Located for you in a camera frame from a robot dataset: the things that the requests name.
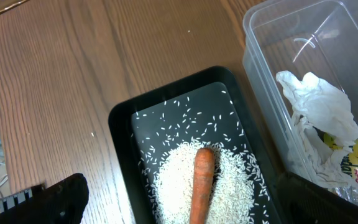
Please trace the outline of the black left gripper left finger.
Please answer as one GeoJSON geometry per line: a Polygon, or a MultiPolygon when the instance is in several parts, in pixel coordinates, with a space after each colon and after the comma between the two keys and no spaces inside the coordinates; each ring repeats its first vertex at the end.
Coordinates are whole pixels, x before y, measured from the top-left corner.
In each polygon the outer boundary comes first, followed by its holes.
{"type": "Polygon", "coordinates": [[[87,180],[75,173],[48,188],[39,184],[0,199],[0,223],[80,224],[88,200],[87,180]]]}

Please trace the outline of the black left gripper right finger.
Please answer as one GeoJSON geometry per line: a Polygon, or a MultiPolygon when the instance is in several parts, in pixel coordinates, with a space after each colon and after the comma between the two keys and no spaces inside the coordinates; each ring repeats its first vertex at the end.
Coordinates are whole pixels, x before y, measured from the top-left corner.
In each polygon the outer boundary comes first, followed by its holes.
{"type": "Polygon", "coordinates": [[[358,206],[296,175],[285,172],[278,199],[289,223],[358,224],[358,206]]]}

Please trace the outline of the white rice pile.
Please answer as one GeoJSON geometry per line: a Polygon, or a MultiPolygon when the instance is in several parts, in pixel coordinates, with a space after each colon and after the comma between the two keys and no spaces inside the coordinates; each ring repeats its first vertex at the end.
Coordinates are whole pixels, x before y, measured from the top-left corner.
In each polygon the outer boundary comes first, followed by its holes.
{"type": "MultiPolygon", "coordinates": [[[[183,142],[172,149],[160,166],[153,183],[154,216],[158,223],[188,223],[195,156],[200,142],[183,142]]],[[[209,198],[207,223],[250,223],[254,188],[239,154],[211,145],[215,170],[209,198]]]]}

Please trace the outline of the white tissue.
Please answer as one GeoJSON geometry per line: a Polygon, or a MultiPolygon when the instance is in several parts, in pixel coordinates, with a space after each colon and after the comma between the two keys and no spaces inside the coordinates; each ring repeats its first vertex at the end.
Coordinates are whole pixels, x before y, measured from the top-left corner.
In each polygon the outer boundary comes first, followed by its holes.
{"type": "Polygon", "coordinates": [[[316,175],[324,188],[358,188],[341,170],[342,159],[352,152],[358,139],[358,125],[348,96],[326,80],[308,72],[302,80],[289,71],[276,74],[293,115],[291,120],[316,175]]]}

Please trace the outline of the orange carrot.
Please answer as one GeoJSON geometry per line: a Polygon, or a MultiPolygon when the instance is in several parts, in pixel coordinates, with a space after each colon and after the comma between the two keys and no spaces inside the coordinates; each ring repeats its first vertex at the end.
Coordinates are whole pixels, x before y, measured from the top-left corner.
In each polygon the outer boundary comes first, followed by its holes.
{"type": "Polygon", "coordinates": [[[213,185],[214,153],[204,147],[197,151],[193,173],[190,223],[204,223],[209,209],[209,197],[213,185]]]}

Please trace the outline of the black tray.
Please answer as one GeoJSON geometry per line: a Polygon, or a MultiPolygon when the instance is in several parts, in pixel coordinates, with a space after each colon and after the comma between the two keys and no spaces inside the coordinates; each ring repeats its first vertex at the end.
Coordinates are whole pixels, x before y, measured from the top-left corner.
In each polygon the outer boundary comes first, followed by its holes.
{"type": "Polygon", "coordinates": [[[252,223],[285,223],[277,173],[234,74],[214,66],[116,105],[109,128],[137,223],[157,222],[154,180],[183,142],[219,146],[242,159],[254,186],[252,223]]]}

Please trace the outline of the clear plastic bin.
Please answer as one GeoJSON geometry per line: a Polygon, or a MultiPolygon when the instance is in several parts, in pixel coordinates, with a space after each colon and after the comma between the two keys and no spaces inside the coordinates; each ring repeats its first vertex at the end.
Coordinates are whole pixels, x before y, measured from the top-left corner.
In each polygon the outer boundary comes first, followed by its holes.
{"type": "Polygon", "coordinates": [[[358,1],[265,1],[246,12],[243,28],[243,65],[282,162],[316,184],[276,74],[326,80],[348,96],[358,125],[358,1]]]}

